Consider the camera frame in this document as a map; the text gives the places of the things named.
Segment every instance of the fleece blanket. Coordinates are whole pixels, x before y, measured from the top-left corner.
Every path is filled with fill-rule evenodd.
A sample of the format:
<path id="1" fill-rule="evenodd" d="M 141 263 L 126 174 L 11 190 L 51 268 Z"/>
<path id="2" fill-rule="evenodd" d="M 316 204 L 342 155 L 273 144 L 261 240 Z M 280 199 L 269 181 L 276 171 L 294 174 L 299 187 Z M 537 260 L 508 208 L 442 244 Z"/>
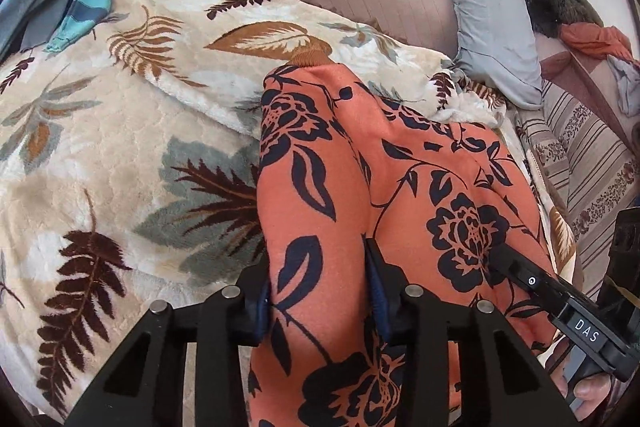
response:
<path id="1" fill-rule="evenodd" d="M 61 54 L 36 49 L 0 68 L 0 365 L 57 420 L 151 301 L 202 301 L 264 253 L 269 71 L 320 49 L 402 114 L 506 121 L 504 104 L 462 87 L 445 55 L 297 0 L 112 9 Z M 192 398 L 188 384 L 186 425 Z"/>

